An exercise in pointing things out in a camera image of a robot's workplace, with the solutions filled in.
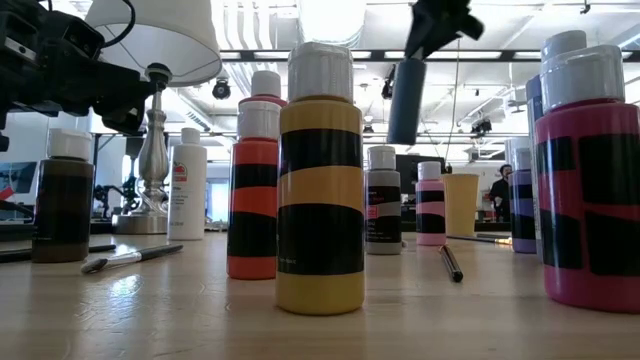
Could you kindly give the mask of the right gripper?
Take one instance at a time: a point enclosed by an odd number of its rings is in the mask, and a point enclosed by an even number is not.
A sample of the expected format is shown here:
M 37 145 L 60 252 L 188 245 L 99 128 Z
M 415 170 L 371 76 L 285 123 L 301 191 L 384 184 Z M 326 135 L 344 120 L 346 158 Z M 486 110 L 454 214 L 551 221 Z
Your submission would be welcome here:
M 404 58 L 416 56 L 423 60 L 442 47 L 444 35 L 461 33 L 478 40 L 484 33 L 484 24 L 471 14 L 470 3 L 470 0 L 418 0 Z

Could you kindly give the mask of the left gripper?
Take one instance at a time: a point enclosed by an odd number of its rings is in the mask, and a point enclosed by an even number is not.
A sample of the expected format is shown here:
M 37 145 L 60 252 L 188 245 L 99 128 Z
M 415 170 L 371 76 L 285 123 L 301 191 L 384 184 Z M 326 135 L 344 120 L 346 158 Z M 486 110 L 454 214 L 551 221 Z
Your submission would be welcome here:
M 77 94 L 80 75 L 73 65 L 97 58 L 101 36 L 82 19 L 44 7 L 37 1 L 1 0 L 1 116 L 9 112 L 80 112 L 86 101 Z M 98 96 L 124 102 L 98 104 L 102 124 L 136 135 L 144 119 L 145 101 L 157 86 L 136 70 L 101 64 Z

